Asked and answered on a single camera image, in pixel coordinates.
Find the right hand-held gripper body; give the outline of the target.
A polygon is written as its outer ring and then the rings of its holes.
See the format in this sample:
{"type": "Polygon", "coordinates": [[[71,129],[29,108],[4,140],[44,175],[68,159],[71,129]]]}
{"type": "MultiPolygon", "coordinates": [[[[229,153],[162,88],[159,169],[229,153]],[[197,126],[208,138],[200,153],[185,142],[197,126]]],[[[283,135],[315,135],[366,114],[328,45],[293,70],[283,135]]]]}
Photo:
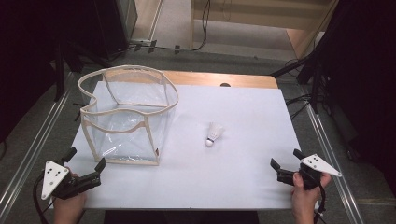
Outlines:
{"type": "MultiPolygon", "coordinates": [[[[298,173],[304,181],[304,189],[311,190],[319,186],[322,173],[341,177],[342,173],[333,168],[329,163],[323,160],[317,154],[305,156],[300,160],[300,169],[298,173]]],[[[293,186],[293,171],[281,168],[277,175],[277,181],[293,186]]]]}

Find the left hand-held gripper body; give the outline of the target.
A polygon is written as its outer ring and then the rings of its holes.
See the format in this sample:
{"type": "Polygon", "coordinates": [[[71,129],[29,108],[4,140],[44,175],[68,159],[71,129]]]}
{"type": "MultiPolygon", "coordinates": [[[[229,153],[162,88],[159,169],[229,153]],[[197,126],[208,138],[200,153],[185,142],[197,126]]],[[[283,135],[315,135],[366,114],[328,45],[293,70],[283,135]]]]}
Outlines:
{"type": "Polygon", "coordinates": [[[54,161],[47,161],[44,171],[41,199],[50,196],[69,199],[101,185],[100,174],[93,171],[84,176],[72,176],[70,170],[54,161]]]}

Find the clear storage basket beige trim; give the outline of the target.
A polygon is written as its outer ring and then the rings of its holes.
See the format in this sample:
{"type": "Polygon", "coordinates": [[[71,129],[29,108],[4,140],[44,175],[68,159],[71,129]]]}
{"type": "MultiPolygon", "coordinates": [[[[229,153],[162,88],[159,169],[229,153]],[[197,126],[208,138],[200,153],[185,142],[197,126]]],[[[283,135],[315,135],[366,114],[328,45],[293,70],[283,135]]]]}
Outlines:
{"type": "Polygon", "coordinates": [[[157,165],[176,106],[176,86],[164,72],[121,65],[81,77],[81,127],[93,157],[111,163],[157,165]]]}

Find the white shuttlecock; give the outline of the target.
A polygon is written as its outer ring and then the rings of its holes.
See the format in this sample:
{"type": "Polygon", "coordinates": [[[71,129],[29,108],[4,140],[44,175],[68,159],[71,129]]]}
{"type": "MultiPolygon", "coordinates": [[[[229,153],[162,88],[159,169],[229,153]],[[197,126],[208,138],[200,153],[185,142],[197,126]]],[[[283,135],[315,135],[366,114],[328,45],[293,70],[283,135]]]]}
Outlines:
{"type": "Polygon", "coordinates": [[[212,147],[214,142],[223,134],[224,127],[216,122],[211,122],[209,124],[209,129],[207,137],[205,140],[205,145],[207,147],[212,147]]]}

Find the person's left hand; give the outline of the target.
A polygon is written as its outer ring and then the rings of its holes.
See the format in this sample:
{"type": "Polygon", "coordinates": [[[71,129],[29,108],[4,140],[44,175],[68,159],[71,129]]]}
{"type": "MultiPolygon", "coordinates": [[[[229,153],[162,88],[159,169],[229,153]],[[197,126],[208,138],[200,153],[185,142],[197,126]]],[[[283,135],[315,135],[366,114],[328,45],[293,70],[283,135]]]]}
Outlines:
{"type": "Polygon", "coordinates": [[[53,201],[53,224],[78,224],[84,213],[87,194],[82,192],[66,200],[54,197],[53,201]]]}

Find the person's right hand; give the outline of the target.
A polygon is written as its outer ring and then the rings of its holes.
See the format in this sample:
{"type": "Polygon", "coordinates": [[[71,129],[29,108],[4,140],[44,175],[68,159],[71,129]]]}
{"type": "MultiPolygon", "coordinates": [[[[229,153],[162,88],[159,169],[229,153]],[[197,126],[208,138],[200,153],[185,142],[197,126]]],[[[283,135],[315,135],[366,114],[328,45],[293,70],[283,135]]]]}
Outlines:
{"type": "Polygon", "coordinates": [[[304,190],[304,181],[299,173],[293,174],[293,184],[291,204],[295,224],[315,224],[314,209],[321,197],[321,188],[304,190]]]}

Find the white table sheet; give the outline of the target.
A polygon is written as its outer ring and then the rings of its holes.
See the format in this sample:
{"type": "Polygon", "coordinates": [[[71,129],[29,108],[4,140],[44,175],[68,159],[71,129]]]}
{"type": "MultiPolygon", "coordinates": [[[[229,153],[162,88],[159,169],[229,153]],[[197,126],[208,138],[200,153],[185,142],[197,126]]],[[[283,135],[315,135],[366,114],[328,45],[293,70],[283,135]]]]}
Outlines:
{"type": "Polygon", "coordinates": [[[271,159],[295,171],[299,142],[279,89],[177,86],[179,102],[157,166],[108,164],[93,209],[290,208],[271,159]],[[212,147],[209,124],[224,127],[212,147]]]}

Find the black stand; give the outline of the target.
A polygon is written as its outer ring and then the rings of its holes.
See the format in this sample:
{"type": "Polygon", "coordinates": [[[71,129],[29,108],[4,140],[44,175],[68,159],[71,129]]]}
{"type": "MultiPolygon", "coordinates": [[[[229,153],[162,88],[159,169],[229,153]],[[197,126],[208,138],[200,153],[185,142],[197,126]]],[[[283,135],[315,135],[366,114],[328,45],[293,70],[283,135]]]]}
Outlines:
{"type": "Polygon", "coordinates": [[[319,56],[321,52],[325,49],[331,37],[331,31],[326,31],[317,43],[317,45],[314,47],[314,49],[307,56],[297,60],[290,65],[286,65],[285,67],[271,74],[271,77],[280,77],[288,73],[289,71],[301,66],[303,69],[297,76],[297,82],[299,84],[306,84],[310,80],[310,78],[313,78],[311,98],[309,100],[309,103],[311,104],[311,107],[316,114],[318,113],[318,88],[322,68],[319,62],[319,56]]]}
{"type": "Polygon", "coordinates": [[[82,61],[78,55],[84,55],[92,60],[94,63],[109,68],[111,64],[101,59],[87,49],[84,49],[81,45],[70,42],[70,41],[59,41],[54,49],[55,56],[55,83],[56,83],[56,95],[54,98],[55,102],[58,102],[65,93],[64,83],[64,62],[66,62],[72,71],[81,72],[83,68],[82,61]]]}

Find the person's dark clothing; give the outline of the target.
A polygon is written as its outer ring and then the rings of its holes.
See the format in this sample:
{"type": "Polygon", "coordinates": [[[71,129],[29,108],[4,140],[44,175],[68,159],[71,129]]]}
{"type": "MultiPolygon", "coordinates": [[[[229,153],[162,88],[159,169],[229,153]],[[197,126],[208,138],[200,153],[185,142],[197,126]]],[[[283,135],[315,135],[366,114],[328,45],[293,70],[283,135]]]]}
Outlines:
{"type": "Polygon", "coordinates": [[[260,224],[255,211],[116,211],[104,224],[260,224]]]}

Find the wooden table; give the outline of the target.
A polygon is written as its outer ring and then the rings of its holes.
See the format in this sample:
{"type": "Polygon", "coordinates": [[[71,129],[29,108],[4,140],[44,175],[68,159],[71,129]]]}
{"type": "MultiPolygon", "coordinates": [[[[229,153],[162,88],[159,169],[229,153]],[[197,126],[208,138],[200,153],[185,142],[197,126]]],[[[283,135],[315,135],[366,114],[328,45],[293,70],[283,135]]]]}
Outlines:
{"type": "MultiPolygon", "coordinates": [[[[238,88],[264,88],[277,89],[276,80],[270,76],[253,76],[237,74],[219,74],[203,72],[163,71],[165,76],[175,85],[202,85],[202,86],[226,86],[238,88]]],[[[128,81],[138,83],[160,83],[163,80],[161,74],[142,71],[113,71],[105,72],[109,81],[128,81]]]]}

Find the black cabinet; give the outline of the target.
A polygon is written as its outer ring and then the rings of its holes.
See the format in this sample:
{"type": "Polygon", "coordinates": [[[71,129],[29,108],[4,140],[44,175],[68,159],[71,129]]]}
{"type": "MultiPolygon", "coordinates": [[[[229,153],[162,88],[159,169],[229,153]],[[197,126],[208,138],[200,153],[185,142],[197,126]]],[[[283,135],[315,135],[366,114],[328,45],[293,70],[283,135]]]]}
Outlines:
{"type": "Polygon", "coordinates": [[[61,10],[70,42],[106,59],[129,47],[135,0],[62,0],[61,10]]]}

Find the metal floor rail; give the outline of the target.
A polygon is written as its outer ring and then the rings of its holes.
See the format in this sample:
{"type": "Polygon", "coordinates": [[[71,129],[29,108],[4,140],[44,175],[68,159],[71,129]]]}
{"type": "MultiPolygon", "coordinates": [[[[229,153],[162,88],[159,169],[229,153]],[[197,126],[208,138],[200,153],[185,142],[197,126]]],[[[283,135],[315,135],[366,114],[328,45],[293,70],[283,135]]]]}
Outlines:
{"type": "Polygon", "coordinates": [[[340,196],[340,200],[345,208],[346,215],[350,224],[365,224],[362,218],[357,201],[346,181],[346,175],[336,159],[332,144],[324,130],[319,114],[316,114],[311,105],[307,107],[307,114],[311,120],[312,126],[316,132],[323,156],[327,163],[335,170],[339,171],[342,176],[334,179],[334,184],[340,196]]]}
{"type": "Polygon", "coordinates": [[[59,117],[64,104],[68,98],[70,89],[73,87],[73,83],[76,79],[76,73],[70,72],[67,74],[65,79],[65,91],[61,95],[60,99],[57,102],[51,104],[51,108],[47,113],[42,125],[40,126],[38,133],[33,140],[33,143],[28,148],[23,160],[20,163],[20,166],[12,177],[11,181],[7,184],[6,190],[1,194],[0,197],[0,208],[7,210],[9,207],[14,204],[17,199],[21,188],[24,182],[27,179],[27,176],[31,172],[35,161],[41,151],[41,148],[44,146],[44,143],[50,134],[50,131],[59,117]]]}

